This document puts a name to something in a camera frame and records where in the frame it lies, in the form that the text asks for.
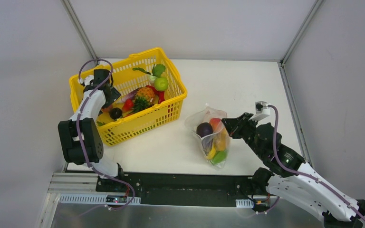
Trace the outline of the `clear zip top bag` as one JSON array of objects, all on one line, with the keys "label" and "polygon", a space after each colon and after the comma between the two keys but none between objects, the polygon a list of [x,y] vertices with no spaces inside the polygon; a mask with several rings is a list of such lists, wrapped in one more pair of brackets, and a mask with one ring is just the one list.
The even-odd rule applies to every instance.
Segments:
[{"label": "clear zip top bag", "polygon": [[204,159],[217,170],[224,168],[230,151],[231,139],[222,123],[222,119],[227,117],[225,111],[206,104],[203,110],[188,116],[184,121]]}]

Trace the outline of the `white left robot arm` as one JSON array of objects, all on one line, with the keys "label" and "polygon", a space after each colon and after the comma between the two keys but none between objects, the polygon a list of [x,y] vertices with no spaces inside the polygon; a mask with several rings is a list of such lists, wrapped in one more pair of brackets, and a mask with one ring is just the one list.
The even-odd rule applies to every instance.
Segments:
[{"label": "white left robot arm", "polygon": [[120,166],[104,154],[97,118],[102,110],[110,107],[121,94],[113,87],[110,71],[95,69],[92,75],[82,79],[83,99],[77,111],[58,124],[63,156],[66,162],[85,165],[108,179],[114,192],[121,192],[126,179],[119,175]]}]

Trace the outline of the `purple toy eggplant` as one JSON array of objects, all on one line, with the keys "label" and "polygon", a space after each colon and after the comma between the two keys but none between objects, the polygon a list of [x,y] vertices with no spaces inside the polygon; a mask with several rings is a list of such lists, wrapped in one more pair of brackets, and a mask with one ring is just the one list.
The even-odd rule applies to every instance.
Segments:
[{"label": "purple toy eggplant", "polygon": [[213,129],[211,125],[208,122],[199,124],[196,128],[196,134],[200,137],[202,149],[205,155],[207,155],[211,150],[213,141],[213,137],[211,136],[213,134]]}]

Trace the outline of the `orange toy peach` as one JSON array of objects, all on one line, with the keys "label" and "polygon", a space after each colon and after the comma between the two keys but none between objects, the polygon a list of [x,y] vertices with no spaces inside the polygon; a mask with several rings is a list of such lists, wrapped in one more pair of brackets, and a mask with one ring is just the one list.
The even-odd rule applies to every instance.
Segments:
[{"label": "orange toy peach", "polygon": [[214,118],[211,118],[209,120],[209,124],[211,125],[213,131],[217,131],[218,130],[220,123],[221,123],[221,119],[220,118],[214,117]]}]

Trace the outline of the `yellow plastic shopping basket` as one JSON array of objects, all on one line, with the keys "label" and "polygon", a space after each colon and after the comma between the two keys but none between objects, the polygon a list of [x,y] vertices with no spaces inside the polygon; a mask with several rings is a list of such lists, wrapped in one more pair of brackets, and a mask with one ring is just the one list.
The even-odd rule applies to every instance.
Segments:
[{"label": "yellow plastic shopping basket", "polygon": [[165,100],[116,121],[110,119],[107,113],[99,115],[97,122],[100,125],[96,128],[105,145],[114,146],[179,118],[183,100],[187,97],[187,89],[173,62],[160,47],[131,54],[128,58],[113,62],[110,66],[103,64],[96,68],[113,69],[114,87],[125,96],[137,88],[150,84],[148,75],[134,71],[133,68],[141,67],[150,71],[155,64],[165,66],[162,76],[167,78],[169,83],[164,93]]}]

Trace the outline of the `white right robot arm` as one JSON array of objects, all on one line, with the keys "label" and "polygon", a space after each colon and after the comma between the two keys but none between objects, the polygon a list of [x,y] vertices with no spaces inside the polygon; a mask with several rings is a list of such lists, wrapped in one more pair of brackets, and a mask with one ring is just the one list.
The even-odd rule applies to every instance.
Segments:
[{"label": "white right robot arm", "polygon": [[259,125],[253,114],[221,120],[229,136],[243,139],[265,165],[253,174],[251,190],[268,192],[298,206],[326,228],[361,228],[365,200],[339,191],[319,175],[305,159],[281,143],[272,124]]}]

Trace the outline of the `green toy pepper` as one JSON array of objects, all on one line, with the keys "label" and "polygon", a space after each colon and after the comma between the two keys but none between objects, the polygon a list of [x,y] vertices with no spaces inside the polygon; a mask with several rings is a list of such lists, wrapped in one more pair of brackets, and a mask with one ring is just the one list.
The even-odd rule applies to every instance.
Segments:
[{"label": "green toy pepper", "polygon": [[217,151],[215,156],[210,160],[211,164],[216,165],[226,160],[228,150]]}]

